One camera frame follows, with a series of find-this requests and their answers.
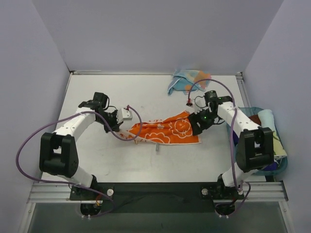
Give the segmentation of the orange flower pattern towel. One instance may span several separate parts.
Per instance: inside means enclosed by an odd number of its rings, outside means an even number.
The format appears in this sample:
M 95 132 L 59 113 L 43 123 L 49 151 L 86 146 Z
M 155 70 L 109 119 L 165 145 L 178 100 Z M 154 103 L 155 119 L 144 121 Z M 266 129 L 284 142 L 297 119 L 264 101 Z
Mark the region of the orange flower pattern towel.
M 156 119 L 142 124 L 137 123 L 128 130 L 120 130 L 118 135 L 122 139 L 134 139 L 134 143 L 159 143 L 163 145 L 199 144 L 201 138 L 192 135 L 192 128 L 188 111 L 183 111 L 167 119 Z

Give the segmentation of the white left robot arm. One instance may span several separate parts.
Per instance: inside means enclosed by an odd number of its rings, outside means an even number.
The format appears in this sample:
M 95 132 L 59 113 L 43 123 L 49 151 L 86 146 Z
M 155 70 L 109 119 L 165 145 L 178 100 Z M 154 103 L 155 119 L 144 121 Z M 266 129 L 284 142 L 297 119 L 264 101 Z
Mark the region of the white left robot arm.
M 98 183 L 94 175 L 79 166 L 76 141 L 94 122 L 104 126 L 105 132 L 120 131 L 123 118 L 118 110 L 108 113 L 109 97 L 100 92 L 93 99 L 78 105 L 77 116 L 67 121 L 53 133 L 44 133 L 40 142 L 39 169 L 58 176 L 70 183 L 82 185 L 81 194 L 87 200 L 98 195 Z

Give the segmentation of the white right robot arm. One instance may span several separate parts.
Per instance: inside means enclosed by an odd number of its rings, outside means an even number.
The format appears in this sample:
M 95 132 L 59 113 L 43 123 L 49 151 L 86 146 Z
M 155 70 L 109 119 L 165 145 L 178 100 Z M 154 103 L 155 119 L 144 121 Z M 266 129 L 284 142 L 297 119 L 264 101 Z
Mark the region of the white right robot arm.
M 230 127 L 231 167 L 218 177 L 215 193 L 222 199 L 232 193 L 242 194 L 242 183 L 274 162 L 273 131 L 253 122 L 230 96 L 219 97 L 212 90 L 203 99 L 204 104 L 197 104 L 196 99 L 187 102 L 194 106 L 194 112 L 188 116 L 192 134 L 200 135 L 220 120 Z

